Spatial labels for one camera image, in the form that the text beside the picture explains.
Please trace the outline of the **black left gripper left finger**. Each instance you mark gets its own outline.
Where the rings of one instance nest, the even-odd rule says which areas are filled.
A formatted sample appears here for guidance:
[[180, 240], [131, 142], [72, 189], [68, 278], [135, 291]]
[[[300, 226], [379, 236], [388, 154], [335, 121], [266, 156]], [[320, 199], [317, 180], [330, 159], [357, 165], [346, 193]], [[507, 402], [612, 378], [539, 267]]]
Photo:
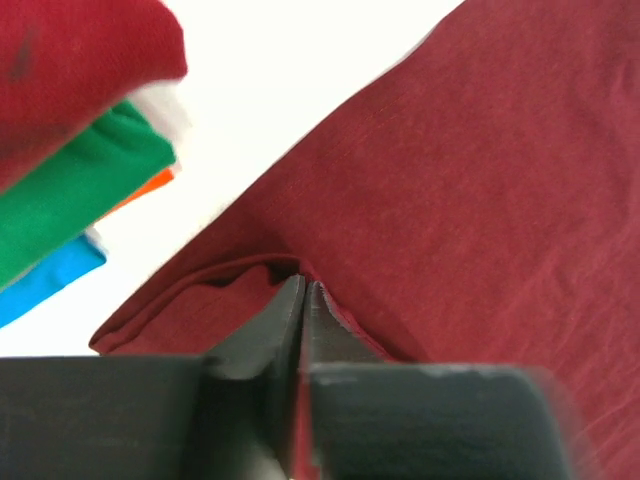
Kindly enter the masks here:
[[251, 479], [289, 460], [300, 276], [203, 354], [5, 358], [5, 479]]

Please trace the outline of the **dark red t shirt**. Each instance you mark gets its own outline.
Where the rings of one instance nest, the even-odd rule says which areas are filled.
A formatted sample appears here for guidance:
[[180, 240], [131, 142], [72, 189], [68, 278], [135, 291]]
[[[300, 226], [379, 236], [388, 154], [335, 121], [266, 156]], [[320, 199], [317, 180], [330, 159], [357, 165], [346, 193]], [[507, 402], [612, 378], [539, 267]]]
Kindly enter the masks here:
[[290, 276], [386, 358], [551, 370], [639, 475], [639, 5], [466, 1], [94, 333], [202, 352]]

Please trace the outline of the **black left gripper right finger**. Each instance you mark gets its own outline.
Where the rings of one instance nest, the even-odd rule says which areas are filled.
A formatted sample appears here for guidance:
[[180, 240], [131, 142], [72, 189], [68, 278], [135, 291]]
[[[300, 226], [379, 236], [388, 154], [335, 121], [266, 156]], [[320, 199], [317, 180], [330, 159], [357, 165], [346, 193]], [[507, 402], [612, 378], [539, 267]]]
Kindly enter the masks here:
[[384, 362], [318, 282], [306, 293], [304, 347], [322, 479], [574, 477], [543, 387], [524, 369]]

